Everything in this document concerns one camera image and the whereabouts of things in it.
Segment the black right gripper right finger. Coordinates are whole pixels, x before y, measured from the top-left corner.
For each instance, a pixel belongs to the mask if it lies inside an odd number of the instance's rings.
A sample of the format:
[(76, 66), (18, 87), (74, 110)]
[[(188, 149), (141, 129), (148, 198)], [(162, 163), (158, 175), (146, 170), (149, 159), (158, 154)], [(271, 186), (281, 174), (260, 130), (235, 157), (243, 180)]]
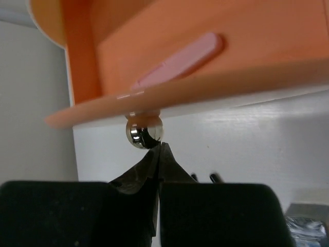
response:
[(159, 155), (162, 246), (292, 246), (280, 202), (264, 184), (198, 183), (167, 143)]

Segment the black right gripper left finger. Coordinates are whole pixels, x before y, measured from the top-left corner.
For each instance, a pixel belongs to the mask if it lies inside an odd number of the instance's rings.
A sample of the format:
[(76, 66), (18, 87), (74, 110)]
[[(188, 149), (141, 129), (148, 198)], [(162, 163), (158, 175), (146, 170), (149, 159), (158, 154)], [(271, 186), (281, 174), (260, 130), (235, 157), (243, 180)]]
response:
[(1, 246), (151, 246), (159, 148), (109, 183), (9, 181)]

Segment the large black makeup brush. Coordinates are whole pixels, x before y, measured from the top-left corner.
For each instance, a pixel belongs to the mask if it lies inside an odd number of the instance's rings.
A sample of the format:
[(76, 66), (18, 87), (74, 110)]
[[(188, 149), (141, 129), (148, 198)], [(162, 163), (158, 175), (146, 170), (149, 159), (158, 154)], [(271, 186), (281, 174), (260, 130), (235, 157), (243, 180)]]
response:
[(209, 178), (210, 178), (211, 182), (214, 183), (214, 184), (220, 184), (220, 183), (223, 182), (223, 180), (221, 179), (221, 177), (217, 173), (210, 174)]

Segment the dark grey cosmetic box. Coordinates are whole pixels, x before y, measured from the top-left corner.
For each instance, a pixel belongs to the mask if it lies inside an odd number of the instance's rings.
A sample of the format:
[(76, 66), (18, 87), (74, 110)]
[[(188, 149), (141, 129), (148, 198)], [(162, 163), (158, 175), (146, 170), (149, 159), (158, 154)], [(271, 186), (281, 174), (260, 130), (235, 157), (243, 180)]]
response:
[(285, 219), (295, 246), (328, 246), (328, 206), (292, 203)]

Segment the pink nail file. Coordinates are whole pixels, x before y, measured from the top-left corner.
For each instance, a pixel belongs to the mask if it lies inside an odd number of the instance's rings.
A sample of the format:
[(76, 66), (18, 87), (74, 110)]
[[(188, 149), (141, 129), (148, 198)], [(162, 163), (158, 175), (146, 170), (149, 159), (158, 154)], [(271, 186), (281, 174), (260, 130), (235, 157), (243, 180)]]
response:
[(150, 87), (187, 76), (217, 56), (223, 48), (224, 41), (220, 35), (206, 33), (166, 58), (138, 79), (131, 89)]

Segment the black flat makeup brush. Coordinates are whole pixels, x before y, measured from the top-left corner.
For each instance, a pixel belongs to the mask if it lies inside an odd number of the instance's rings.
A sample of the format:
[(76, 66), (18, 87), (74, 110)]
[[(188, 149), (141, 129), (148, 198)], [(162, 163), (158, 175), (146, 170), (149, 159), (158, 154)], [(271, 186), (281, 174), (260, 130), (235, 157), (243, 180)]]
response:
[(192, 178), (195, 182), (198, 183), (198, 178), (197, 178), (197, 175), (196, 175), (196, 174), (192, 173), (192, 174), (191, 174), (191, 178)]

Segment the cream round drawer organizer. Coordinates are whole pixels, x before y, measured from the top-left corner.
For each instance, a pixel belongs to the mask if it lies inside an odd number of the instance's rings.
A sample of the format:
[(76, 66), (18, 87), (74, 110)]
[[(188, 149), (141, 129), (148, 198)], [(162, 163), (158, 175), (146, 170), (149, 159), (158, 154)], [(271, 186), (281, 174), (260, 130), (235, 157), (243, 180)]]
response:
[(37, 29), (60, 48), (66, 47), (66, 35), (59, 0), (28, 0), (26, 6)]

